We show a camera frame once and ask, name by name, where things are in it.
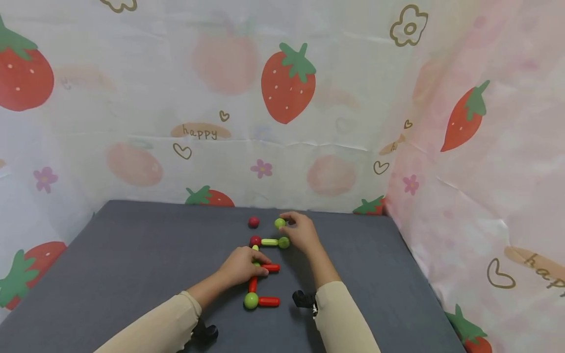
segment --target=hand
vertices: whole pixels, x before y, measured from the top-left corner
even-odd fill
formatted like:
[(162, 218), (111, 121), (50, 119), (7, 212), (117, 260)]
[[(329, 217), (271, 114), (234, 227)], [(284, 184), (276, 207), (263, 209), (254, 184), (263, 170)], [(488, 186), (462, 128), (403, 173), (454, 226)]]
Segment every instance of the hand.
[(242, 246), (236, 248), (220, 267), (217, 274), (220, 275), (229, 286), (242, 284), (251, 277), (265, 277), (269, 271), (263, 267), (255, 266), (253, 262), (270, 264), (271, 260), (263, 253), (250, 247)]
[(322, 248), (314, 222), (308, 216), (297, 212), (286, 212), (281, 214), (280, 217), (296, 222), (295, 228), (284, 226), (279, 231), (286, 234), (292, 245), (299, 248), (306, 256)]

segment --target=magnetic ball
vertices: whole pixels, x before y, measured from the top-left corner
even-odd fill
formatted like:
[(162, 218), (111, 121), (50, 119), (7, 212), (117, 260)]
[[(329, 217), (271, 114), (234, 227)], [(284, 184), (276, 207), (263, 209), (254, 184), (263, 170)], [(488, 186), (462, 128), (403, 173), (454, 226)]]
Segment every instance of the magnetic ball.
[(257, 217), (251, 217), (249, 218), (249, 221), (247, 221), (247, 225), (249, 228), (255, 229), (259, 226), (259, 219)]
[(259, 296), (256, 293), (247, 293), (244, 299), (244, 306), (249, 310), (253, 310), (257, 308), (257, 305), (259, 305)]
[(280, 237), (279, 239), (279, 248), (286, 249), (290, 246), (290, 239), (287, 237)]
[(276, 229), (279, 229), (279, 228), (281, 228), (282, 226), (286, 226), (286, 221), (285, 221), (284, 219), (282, 219), (282, 218), (277, 218), (277, 219), (275, 220), (275, 228), (276, 228)]
[(251, 239), (249, 239), (249, 246), (253, 247), (254, 245), (257, 245), (257, 246), (261, 245), (260, 236), (252, 236)]

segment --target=red magnetic stick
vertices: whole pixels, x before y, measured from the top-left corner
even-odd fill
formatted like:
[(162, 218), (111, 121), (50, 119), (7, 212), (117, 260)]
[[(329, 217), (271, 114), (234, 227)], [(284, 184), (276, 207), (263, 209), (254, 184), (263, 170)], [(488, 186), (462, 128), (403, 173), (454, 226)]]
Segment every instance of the red magnetic stick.
[(247, 292), (255, 293), (257, 291), (257, 277), (251, 277), (249, 280), (249, 289)]
[(262, 264), (261, 267), (266, 268), (269, 272), (278, 272), (281, 269), (277, 264)]
[(277, 297), (259, 297), (260, 307), (277, 307), (281, 300)]

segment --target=fabric backdrop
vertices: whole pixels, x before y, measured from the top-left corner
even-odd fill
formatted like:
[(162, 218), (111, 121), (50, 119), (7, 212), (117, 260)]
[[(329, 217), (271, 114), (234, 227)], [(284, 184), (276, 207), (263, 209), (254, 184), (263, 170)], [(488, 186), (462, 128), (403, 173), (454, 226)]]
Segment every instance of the fabric backdrop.
[(563, 6), (1, 1), (0, 321), (109, 199), (386, 204), (472, 352), (562, 350)]

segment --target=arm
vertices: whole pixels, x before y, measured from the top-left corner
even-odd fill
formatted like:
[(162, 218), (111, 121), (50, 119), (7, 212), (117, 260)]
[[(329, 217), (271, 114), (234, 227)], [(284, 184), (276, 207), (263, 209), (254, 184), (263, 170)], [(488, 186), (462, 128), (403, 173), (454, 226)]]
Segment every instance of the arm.
[(253, 261), (271, 263), (259, 251), (248, 247), (234, 250), (212, 276), (175, 295), (143, 315), (112, 337), (95, 353), (175, 353), (190, 340), (198, 318), (224, 290), (266, 276), (268, 271)]
[(318, 315), (314, 320), (327, 353), (380, 353), (363, 314), (325, 250), (314, 250), (308, 258), (318, 289)]
[(281, 231), (310, 262), (318, 291), (318, 315), (314, 319), (327, 353), (380, 353), (371, 329), (320, 243), (312, 220), (296, 212), (281, 217), (296, 222), (296, 228), (282, 227)]

